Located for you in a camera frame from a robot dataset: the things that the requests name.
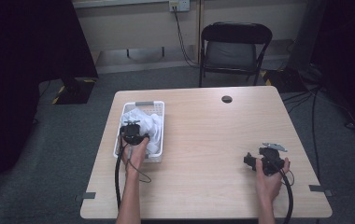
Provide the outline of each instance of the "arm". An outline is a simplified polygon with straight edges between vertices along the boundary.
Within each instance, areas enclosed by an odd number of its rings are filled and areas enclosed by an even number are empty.
[[[263,163],[261,160],[256,159],[256,192],[259,200],[259,224],[273,224],[274,208],[273,201],[279,194],[282,185],[282,176],[277,173],[271,176],[266,176],[263,172]],[[285,159],[283,167],[285,174],[289,171],[289,159]]]
[[[117,224],[140,223],[139,172],[136,169],[142,166],[148,142],[149,139],[145,138],[139,145],[132,146],[130,162],[128,162],[129,148],[124,150],[122,160],[125,163],[126,178]]]

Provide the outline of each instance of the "forearm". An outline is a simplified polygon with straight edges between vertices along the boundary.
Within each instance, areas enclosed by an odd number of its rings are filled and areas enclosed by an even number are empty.
[[[275,224],[273,203],[259,200],[259,224]]]
[[[127,172],[117,224],[140,223],[139,176]]]

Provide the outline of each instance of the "black round hole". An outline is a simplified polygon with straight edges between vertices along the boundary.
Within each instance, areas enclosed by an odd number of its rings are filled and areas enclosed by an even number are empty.
[[[233,98],[231,96],[223,96],[221,97],[221,100],[226,103],[226,104],[229,104],[233,101]]]

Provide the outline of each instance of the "white cloth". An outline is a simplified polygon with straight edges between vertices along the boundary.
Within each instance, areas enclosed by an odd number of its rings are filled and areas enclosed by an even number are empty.
[[[140,125],[140,135],[145,133],[149,134],[148,152],[150,154],[156,154],[160,150],[161,145],[161,133],[163,128],[163,120],[157,114],[148,115],[143,110],[135,108],[129,112],[126,112],[121,116],[121,124],[126,125],[125,121],[137,121]]]

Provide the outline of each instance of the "plastic basket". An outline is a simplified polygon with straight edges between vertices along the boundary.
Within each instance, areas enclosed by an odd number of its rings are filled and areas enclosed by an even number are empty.
[[[158,116],[161,117],[162,123],[164,120],[164,110],[165,110],[165,104],[163,101],[152,101],[152,102],[131,102],[131,103],[126,103],[124,105],[124,108],[121,112],[121,116],[135,108],[139,108],[143,112],[145,112],[147,115],[151,114],[157,114]],[[118,157],[118,152],[119,152],[119,132],[120,132],[120,127],[123,126],[124,124],[121,123],[119,125],[119,129],[117,130],[117,136],[116,136],[116,143],[114,146],[114,152],[113,155],[115,158]],[[154,153],[154,154],[147,154],[144,162],[161,162],[162,160],[162,155],[163,155],[163,125],[161,129],[161,143],[160,143],[160,148],[159,150]]]

